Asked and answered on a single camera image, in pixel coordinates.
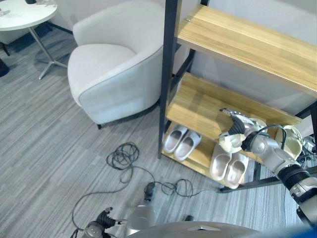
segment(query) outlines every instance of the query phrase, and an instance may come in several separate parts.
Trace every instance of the shelf unit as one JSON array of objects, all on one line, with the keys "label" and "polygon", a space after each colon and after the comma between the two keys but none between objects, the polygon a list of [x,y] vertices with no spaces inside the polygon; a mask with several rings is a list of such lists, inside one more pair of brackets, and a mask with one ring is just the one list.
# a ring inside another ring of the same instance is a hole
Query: shelf unit
[{"label": "shelf unit", "polygon": [[[208,1],[202,0],[178,25],[181,1],[166,1],[158,156],[164,154],[175,159],[162,151],[162,142],[164,134],[176,123],[181,124],[203,136],[201,144],[181,163],[210,177],[211,155],[218,135],[232,126],[231,119],[219,109],[238,110],[267,124],[297,124],[301,119],[185,73],[190,71],[195,51],[265,75],[317,98],[317,48],[206,5]],[[177,43],[191,49],[180,70],[172,75]],[[176,91],[180,80],[181,87]],[[304,118],[307,112],[312,115],[316,138],[317,102],[298,116]],[[247,155],[262,162],[252,153]]]}]

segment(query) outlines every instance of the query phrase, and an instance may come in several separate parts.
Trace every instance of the gray carpet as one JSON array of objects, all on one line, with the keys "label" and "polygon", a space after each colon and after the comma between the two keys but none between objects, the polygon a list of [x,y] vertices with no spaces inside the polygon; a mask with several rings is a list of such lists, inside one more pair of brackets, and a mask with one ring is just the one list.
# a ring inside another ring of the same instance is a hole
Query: gray carpet
[{"label": "gray carpet", "polygon": [[[67,63],[75,48],[72,35],[53,29],[42,36],[53,57]],[[106,165],[105,157],[121,143],[132,141],[140,149],[135,165],[151,171],[157,180],[192,181],[194,191],[220,185],[183,165],[157,159],[159,108],[137,118],[116,121],[98,130],[71,97],[67,70],[46,66],[36,43],[9,45],[11,56],[0,52],[10,72],[0,78],[0,237],[68,238],[75,227],[71,210],[83,195],[116,190],[120,172]],[[263,170],[263,177],[270,173]],[[75,212],[84,227],[106,207],[111,216],[127,218],[143,197],[151,177],[135,169],[131,183],[116,194],[93,195]],[[158,187],[153,206],[157,224],[196,220],[241,225],[259,231],[300,223],[296,204],[281,185],[229,194],[202,192],[192,198],[168,196]],[[124,227],[111,231],[123,237]]]}]

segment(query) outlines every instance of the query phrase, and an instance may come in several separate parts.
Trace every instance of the metal table leg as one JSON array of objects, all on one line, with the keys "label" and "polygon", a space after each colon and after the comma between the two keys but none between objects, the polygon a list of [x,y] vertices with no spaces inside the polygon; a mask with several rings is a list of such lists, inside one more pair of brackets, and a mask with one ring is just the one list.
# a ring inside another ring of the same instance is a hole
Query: metal table leg
[{"label": "metal table leg", "polygon": [[36,40],[36,42],[40,45],[41,49],[43,50],[43,52],[45,53],[45,55],[49,58],[50,62],[49,64],[45,67],[45,69],[43,70],[43,72],[40,74],[39,80],[41,80],[43,78],[43,76],[45,75],[45,73],[48,71],[48,69],[50,68],[51,65],[58,65],[64,68],[67,68],[67,65],[58,62],[56,60],[53,59],[53,57],[50,55],[50,53],[47,51],[47,49],[44,47],[43,43],[40,41],[40,38],[38,36],[38,34],[35,32],[35,30],[32,27],[29,27],[29,31],[31,32],[32,36],[34,37],[34,39]]}]

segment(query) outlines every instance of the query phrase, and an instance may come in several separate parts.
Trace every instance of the white slipper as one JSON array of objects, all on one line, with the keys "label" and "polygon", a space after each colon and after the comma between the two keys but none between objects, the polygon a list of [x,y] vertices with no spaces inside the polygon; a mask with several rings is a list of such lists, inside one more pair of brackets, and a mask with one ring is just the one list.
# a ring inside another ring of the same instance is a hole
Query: white slipper
[{"label": "white slipper", "polygon": [[224,182],[227,187],[236,189],[243,179],[248,167],[249,158],[240,153],[232,154],[232,159],[228,165]]},{"label": "white slipper", "polygon": [[187,130],[188,129],[182,125],[176,125],[165,140],[164,151],[166,153],[174,152]]},{"label": "white slipper", "polygon": [[174,151],[176,159],[180,161],[185,160],[190,155],[190,153],[193,152],[201,140],[201,135],[189,130]]},{"label": "white slipper", "polygon": [[214,180],[223,180],[230,160],[231,153],[226,152],[217,144],[214,147],[210,164],[210,175]]}]

